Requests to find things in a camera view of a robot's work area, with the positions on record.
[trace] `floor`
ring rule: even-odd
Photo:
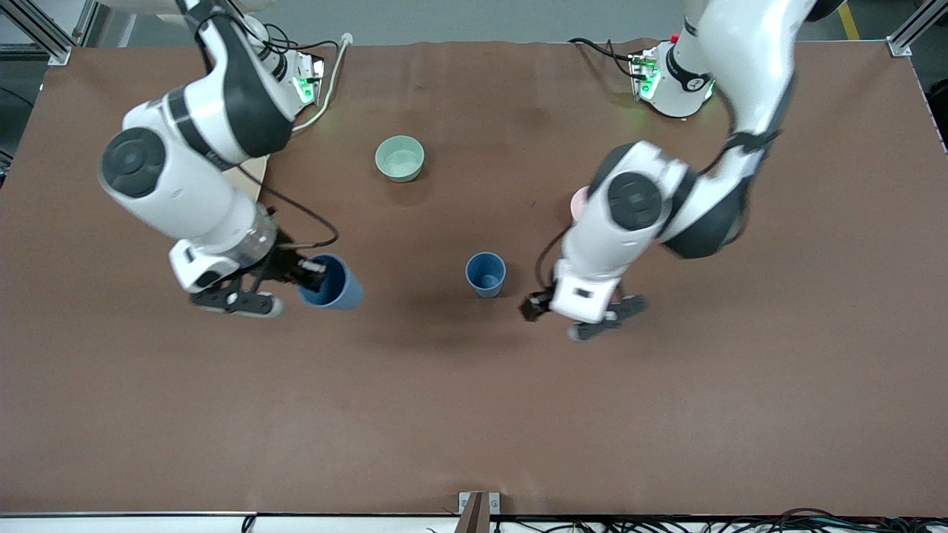
[[[914,0],[849,0],[862,39],[892,33],[915,10]],[[681,30],[682,9],[667,0],[403,0],[333,3],[281,0],[255,16],[282,27],[295,41],[337,39],[345,31],[357,45],[406,45],[420,41],[562,42],[587,37],[616,42],[638,37],[666,38]],[[838,14],[800,30],[800,40],[845,40]],[[111,12],[99,46],[189,46],[190,33],[154,16]],[[926,89],[948,78],[948,28],[933,27],[912,46],[916,69]],[[0,86],[33,101],[45,62],[8,61],[0,55]],[[29,117],[22,101],[0,92],[0,151],[13,156]],[[6,159],[0,153],[0,169]]]

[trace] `brown table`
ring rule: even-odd
[[[97,183],[122,114],[200,75],[193,49],[76,49],[52,68],[2,218],[0,508],[948,514],[948,163],[908,60],[798,48],[786,133],[741,241],[653,248],[646,315],[588,344],[531,324],[537,253],[612,147],[703,166],[688,121],[566,45],[357,47],[270,184],[335,221],[366,300],[277,321],[192,308],[166,252]],[[422,176],[374,168],[419,138]],[[319,228],[291,209],[300,239]],[[493,250],[501,298],[463,269]]]

